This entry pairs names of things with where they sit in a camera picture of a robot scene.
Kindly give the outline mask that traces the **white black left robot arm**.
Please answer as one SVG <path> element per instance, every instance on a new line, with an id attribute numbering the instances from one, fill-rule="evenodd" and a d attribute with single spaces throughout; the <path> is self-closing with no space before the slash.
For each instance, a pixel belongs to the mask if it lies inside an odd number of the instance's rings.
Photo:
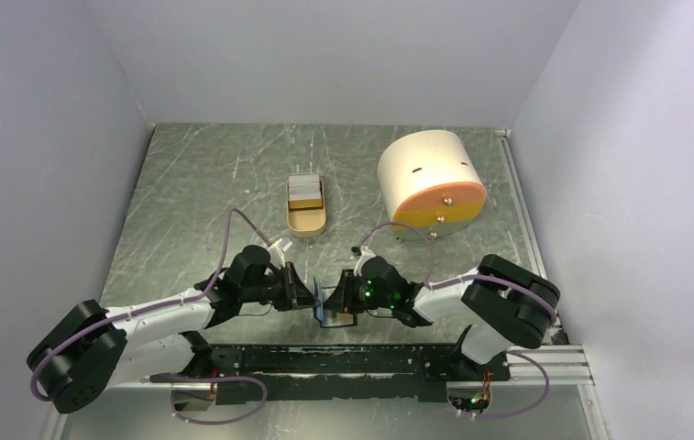
<path id="1" fill-rule="evenodd" d="M 287 312 L 319 302 L 281 250 L 248 245 L 180 294 L 125 307 L 78 303 L 28 354 L 30 388 L 59 413 L 73 413 L 103 391 L 143 378 L 223 379 L 202 332 L 238 317 L 247 303 Z"/>

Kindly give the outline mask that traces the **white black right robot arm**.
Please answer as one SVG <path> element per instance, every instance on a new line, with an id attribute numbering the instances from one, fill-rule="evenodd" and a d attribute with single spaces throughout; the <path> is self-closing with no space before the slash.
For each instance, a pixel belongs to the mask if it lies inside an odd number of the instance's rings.
<path id="1" fill-rule="evenodd" d="M 411 328 L 466 316 L 470 323 L 458 339 L 452 365 L 460 378 L 473 380 L 510 347 L 540 347 L 557 319 L 560 297 L 551 281 L 495 254 L 434 284 L 408 281 L 385 258 L 368 254 L 354 269 L 343 270 L 314 315 L 328 327 L 339 315 L 387 309 L 391 318 Z"/>

